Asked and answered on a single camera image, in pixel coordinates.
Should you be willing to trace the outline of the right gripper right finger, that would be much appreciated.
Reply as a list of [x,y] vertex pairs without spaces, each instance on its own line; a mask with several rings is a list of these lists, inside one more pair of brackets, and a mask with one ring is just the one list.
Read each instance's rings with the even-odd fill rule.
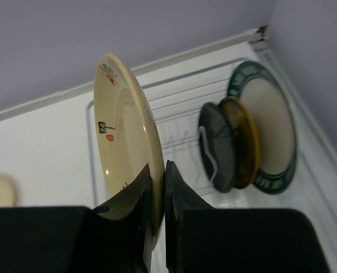
[[329,272],[309,219],[294,209],[216,209],[165,169],[169,272]]

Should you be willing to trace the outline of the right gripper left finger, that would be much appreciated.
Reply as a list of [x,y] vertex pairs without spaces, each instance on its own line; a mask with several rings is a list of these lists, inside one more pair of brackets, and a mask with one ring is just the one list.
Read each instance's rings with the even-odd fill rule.
[[100,206],[0,208],[0,272],[149,272],[152,179]]

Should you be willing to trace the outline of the brown yellow patterned plate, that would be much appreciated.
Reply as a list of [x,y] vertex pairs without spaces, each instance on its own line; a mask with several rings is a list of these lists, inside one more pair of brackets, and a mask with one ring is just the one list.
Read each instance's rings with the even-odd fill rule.
[[255,181],[260,167],[261,144],[257,126],[247,108],[236,97],[221,100],[219,108],[226,117],[236,151],[236,189],[244,189]]

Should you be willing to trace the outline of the cream plate small motifs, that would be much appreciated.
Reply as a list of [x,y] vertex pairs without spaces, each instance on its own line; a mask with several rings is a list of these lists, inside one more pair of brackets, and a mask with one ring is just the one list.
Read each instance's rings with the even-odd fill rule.
[[110,197],[145,165],[152,178],[153,244],[163,220],[164,159],[155,119],[131,70],[117,55],[103,55],[95,71],[94,118],[98,150]]

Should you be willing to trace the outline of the white plate dark green rim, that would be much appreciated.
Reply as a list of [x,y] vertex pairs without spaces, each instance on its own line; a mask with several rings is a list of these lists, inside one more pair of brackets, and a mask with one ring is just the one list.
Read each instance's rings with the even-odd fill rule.
[[269,195],[284,192],[294,179],[298,151],[287,87],[274,70],[247,60],[233,70],[227,95],[240,101],[257,128],[261,154],[254,186]]

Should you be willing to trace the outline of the cream plate black brush mark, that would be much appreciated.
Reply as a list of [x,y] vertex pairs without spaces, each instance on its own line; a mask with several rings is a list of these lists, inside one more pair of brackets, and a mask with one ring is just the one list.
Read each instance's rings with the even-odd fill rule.
[[10,175],[0,172],[0,208],[15,207],[17,196],[15,180]]

